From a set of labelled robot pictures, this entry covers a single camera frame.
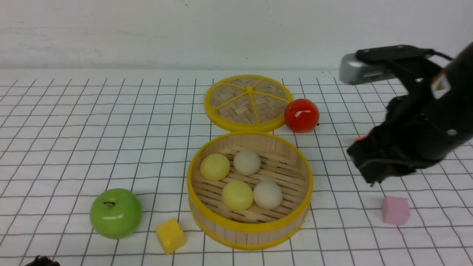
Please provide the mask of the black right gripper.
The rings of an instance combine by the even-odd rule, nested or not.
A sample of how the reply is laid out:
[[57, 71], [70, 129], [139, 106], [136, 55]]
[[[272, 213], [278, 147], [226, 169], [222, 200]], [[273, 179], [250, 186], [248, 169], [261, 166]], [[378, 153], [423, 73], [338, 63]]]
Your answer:
[[441, 90], [423, 84], [388, 105], [386, 120], [347, 149], [373, 185], [429, 168], [472, 138], [472, 87]]

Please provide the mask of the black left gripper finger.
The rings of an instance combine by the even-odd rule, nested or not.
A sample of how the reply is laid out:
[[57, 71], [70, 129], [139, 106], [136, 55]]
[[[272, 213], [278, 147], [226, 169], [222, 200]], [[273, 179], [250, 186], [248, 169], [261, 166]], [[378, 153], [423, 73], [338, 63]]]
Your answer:
[[33, 261], [25, 266], [60, 266], [60, 264], [47, 256], [36, 256]]

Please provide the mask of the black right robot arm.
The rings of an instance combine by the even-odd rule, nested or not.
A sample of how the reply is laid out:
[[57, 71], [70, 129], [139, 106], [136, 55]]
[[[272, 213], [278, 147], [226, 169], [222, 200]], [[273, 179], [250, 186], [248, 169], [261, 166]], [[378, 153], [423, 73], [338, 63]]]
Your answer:
[[340, 81], [363, 85], [397, 78], [407, 94], [392, 98], [383, 123], [347, 153], [365, 182], [381, 183], [436, 165], [473, 135], [473, 47], [451, 58], [407, 44], [346, 54]]

